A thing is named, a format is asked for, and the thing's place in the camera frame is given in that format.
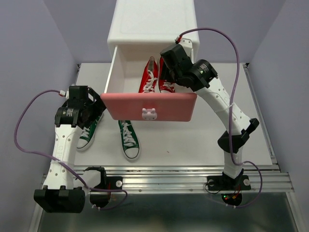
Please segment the red sneaker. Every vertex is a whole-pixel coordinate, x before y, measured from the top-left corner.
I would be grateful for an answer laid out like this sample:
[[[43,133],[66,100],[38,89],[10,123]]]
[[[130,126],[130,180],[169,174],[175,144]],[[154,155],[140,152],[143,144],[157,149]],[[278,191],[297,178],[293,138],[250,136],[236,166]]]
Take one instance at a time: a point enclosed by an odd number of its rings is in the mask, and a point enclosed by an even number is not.
[[[161,79],[164,61],[162,58],[158,60],[158,88],[161,93],[175,93],[175,84]]]
[[[150,57],[142,74],[139,93],[154,93],[158,81],[158,65],[154,57]]]

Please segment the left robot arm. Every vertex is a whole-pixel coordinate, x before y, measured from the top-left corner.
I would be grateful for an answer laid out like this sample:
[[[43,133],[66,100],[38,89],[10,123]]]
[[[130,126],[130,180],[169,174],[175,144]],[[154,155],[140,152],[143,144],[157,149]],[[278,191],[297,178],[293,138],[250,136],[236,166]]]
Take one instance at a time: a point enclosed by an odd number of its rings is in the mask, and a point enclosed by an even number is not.
[[[48,213],[80,213],[85,191],[74,187],[77,144],[85,127],[106,109],[98,93],[88,86],[70,86],[68,99],[55,115],[55,144],[49,173],[41,189],[34,191],[35,202]]]

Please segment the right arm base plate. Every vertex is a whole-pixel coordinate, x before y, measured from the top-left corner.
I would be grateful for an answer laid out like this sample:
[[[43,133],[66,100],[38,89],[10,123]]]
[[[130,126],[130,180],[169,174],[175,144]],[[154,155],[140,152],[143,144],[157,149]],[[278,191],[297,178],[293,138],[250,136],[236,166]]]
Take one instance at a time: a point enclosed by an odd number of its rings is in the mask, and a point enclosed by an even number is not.
[[[208,190],[210,191],[234,191],[240,190],[251,190],[249,177],[247,175],[240,175],[235,179],[222,174],[222,175],[211,175],[207,177]]]

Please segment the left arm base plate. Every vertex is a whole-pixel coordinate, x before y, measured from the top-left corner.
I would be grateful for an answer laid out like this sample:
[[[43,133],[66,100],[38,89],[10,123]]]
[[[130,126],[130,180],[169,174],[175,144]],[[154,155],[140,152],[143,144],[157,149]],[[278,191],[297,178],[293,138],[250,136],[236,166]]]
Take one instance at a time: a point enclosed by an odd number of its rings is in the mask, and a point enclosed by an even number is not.
[[[123,178],[121,176],[95,176],[87,181],[89,190],[99,192],[121,192]]]

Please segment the pink front drawer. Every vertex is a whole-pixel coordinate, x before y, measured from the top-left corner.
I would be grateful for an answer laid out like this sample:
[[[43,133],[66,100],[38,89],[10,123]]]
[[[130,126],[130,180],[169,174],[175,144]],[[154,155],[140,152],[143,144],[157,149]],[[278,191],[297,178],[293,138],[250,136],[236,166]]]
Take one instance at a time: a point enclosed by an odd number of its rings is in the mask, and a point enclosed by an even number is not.
[[[146,121],[141,116],[142,108],[155,108],[157,119],[154,121],[190,121],[197,99],[195,93],[182,90],[161,93],[158,81],[154,93],[139,93],[148,60],[126,60],[120,53],[112,58],[107,84],[100,96],[111,117],[115,120]]]

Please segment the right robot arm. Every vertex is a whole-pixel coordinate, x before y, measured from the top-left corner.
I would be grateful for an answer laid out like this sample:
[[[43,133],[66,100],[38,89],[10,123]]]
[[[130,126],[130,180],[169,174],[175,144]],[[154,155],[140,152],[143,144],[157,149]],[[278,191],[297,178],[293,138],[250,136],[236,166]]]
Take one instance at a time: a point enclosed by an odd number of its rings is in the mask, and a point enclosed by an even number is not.
[[[180,44],[162,50],[160,56],[164,61],[163,77],[190,88],[211,107],[226,128],[218,139],[218,146],[224,152],[224,170],[222,176],[212,178],[211,187],[232,189],[238,186],[243,175],[242,149],[259,126],[258,119],[246,116],[231,100],[208,61],[200,59],[193,63]]]

